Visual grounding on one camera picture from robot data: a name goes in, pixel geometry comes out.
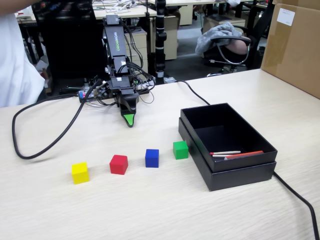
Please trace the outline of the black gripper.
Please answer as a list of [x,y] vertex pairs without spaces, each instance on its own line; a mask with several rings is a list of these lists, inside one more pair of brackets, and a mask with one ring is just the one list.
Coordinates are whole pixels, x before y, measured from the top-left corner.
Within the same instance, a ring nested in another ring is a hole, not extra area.
[[111,77],[107,81],[109,97],[118,96],[120,114],[129,128],[135,123],[139,94],[135,93],[130,76]]

